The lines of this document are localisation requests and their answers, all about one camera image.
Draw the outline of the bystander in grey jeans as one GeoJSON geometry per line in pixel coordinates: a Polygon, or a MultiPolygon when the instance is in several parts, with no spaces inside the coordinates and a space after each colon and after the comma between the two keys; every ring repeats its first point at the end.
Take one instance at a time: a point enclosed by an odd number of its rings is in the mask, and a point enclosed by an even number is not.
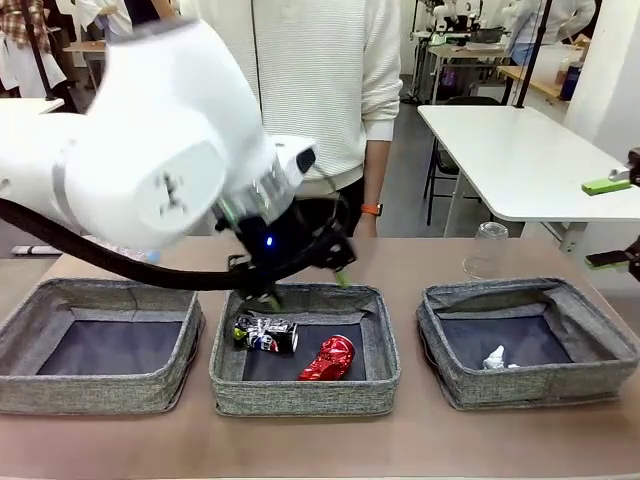
{"type": "Polygon", "coordinates": [[[170,0],[124,0],[124,3],[133,27],[176,16],[170,0]]]}

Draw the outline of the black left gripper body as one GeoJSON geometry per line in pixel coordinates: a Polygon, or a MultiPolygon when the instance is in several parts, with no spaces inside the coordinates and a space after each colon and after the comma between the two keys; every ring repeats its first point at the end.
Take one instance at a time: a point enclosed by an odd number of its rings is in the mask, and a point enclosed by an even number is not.
{"type": "Polygon", "coordinates": [[[349,207],[342,199],[295,199],[271,224],[257,216],[241,220],[236,237],[246,255],[230,256],[228,268],[256,270],[260,278],[239,287],[238,293],[245,300],[258,299],[276,293],[278,280],[308,267],[333,272],[346,268],[356,260],[348,220],[349,207]]]}

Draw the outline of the grey fabric basket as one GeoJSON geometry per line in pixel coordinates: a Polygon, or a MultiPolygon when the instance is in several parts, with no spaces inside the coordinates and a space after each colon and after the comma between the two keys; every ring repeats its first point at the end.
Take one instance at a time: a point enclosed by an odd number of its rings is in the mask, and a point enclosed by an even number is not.
{"type": "Polygon", "coordinates": [[[433,285],[416,316],[426,358],[458,410],[609,401],[640,366],[640,344],[560,278],[433,285]],[[483,369],[499,345],[518,368],[483,369]]]}
{"type": "Polygon", "coordinates": [[[400,360],[382,293],[373,287],[288,283],[276,287],[280,305],[228,293],[209,361],[216,407],[235,417],[348,417],[390,412],[400,360]],[[235,321],[247,315],[294,323],[298,344],[282,354],[235,345],[235,321]],[[355,347],[350,368],[337,381],[301,381],[324,341],[334,335],[355,347]]]}
{"type": "Polygon", "coordinates": [[[0,326],[0,413],[169,411],[203,326],[194,291],[124,280],[43,281],[0,326]]]}

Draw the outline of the crushed black can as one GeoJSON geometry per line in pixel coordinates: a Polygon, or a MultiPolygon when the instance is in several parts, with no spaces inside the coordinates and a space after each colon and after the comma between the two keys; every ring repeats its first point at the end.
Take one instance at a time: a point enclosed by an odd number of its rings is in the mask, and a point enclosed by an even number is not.
{"type": "Polygon", "coordinates": [[[234,323],[232,337],[237,348],[293,354],[298,345],[298,324],[243,314],[234,323]]]}

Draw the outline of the crushed red can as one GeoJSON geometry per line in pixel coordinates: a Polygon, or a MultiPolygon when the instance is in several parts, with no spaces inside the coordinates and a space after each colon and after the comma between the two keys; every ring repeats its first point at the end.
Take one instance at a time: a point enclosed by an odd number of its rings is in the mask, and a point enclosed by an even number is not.
{"type": "Polygon", "coordinates": [[[298,381],[338,381],[351,367],[354,344],[345,336],[333,335],[324,341],[314,360],[302,370],[298,381]]]}

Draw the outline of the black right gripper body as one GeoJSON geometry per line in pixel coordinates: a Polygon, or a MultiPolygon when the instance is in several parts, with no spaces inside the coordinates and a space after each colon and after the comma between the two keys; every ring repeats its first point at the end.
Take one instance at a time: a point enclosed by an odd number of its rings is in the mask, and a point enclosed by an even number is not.
{"type": "MultiPolygon", "coordinates": [[[[640,188],[640,147],[633,148],[628,154],[629,180],[632,186],[640,188]]],[[[629,273],[640,279],[640,235],[626,249],[629,257],[629,273]]]]}

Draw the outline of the bystander in plaid shirt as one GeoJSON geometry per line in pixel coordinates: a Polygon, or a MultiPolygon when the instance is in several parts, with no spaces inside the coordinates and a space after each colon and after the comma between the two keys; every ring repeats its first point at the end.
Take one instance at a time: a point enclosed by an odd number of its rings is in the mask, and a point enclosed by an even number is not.
{"type": "Polygon", "coordinates": [[[17,88],[22,98],[45,98],[46,91],[23,16],[25,1],[35,44],[51,90],[67,87],[67,77],[55,60],[48,38],[44,0],[0,0],[0,81],[7,90],[17,88]]]}

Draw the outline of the white paper ball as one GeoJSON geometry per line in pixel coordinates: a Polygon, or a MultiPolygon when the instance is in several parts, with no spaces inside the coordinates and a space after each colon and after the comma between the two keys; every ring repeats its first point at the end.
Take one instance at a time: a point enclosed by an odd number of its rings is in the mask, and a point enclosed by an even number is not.
{"type": "Polygon", "coordinates": [[[506,364],[504,362],[505,348],[503,345],[499,345],[494,351],[492,351],[483,361],[482,366],[484,370],[501,370],[501,369],[515,369],[518,368],[517,364],[506,364]]]}

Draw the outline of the bystander in light shirt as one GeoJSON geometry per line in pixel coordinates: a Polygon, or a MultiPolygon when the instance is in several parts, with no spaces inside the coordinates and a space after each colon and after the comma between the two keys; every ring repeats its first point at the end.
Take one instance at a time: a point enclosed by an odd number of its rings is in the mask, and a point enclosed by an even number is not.
{"type": "Polygon", "coordinates": [[[80,23],[95,24],[107,41],[126,37],[133,27],[124,0],[75,0],[80,23]]]}

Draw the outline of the person's left forearm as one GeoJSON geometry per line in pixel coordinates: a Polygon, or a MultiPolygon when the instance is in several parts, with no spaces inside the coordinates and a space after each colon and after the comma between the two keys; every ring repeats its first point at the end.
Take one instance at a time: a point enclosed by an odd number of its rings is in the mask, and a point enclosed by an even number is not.
{"type": "Polygon", "coordinates": [[[377,205],[380,201],[390,150],[389,141],[367,142],[363,176],[365,205],[377,205]]]}

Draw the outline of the clear bottle pink label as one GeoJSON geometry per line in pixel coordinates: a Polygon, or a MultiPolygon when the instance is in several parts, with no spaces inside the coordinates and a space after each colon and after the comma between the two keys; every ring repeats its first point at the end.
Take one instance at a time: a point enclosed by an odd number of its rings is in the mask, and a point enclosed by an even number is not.
{"type": "Polygon", "coordinates": [[[155,250],[115,247],[114,251],[132,260],[144,263],[156,264],[160,260],[160,252],[155,250]]]}

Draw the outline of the dark blue bottle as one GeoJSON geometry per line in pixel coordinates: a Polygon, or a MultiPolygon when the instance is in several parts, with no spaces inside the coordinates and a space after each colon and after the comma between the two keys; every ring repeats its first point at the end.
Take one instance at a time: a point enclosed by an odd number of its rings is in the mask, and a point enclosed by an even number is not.
{"type": "Polygon", "coordinates": [[[583,69],[583,65],[583,62],[572,62],[568,66],[565,80],[559,94],[560,100],[570,101],[572,99],[583,69]]]}

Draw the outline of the bystander in pale blue top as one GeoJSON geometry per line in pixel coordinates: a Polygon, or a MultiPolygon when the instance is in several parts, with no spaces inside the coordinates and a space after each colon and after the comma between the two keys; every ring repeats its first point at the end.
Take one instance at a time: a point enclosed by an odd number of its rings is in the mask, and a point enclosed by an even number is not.
{"type": "MultiPolygon", "coordinates": [[[[515,65],[526,65],[536,42],[547,0],[520,0],[506,51],[515,65]]],[[[542,45],[573,37],[589,25],[596,13],[595,0],[552,0],[542,45]]]]}

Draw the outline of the clear plastic cup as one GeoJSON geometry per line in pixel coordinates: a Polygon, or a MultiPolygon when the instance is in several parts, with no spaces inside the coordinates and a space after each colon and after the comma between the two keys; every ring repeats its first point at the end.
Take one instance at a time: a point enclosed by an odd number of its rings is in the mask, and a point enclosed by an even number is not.
{"type": "Polygon", "coordinates": [[[495,221],[479,225],[469,256],[463,261],[464,271],[472,278],[491,279],[499,276],[509,232],[495,221]]]}

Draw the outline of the wooden top table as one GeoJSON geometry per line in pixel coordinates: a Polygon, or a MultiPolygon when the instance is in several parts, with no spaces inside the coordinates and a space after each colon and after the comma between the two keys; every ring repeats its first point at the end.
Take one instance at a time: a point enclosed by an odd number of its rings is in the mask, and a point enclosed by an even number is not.
{"type": "MultiPolygon", "coordinates": [[[[497,72],[506,80],[512,81],[510,93],[507,95],[507,103],[514,104],[518,96],[517,91],[524,85],[526,68],[501,65],[497,67],[497,72]]],[[[559,85],[551,80],[539,79],[535,75],[530,80],[528,91],[541,95],[554,106],[567,108],[570,104],[569,101],[560,99],[561,87],[559,85]]]]}

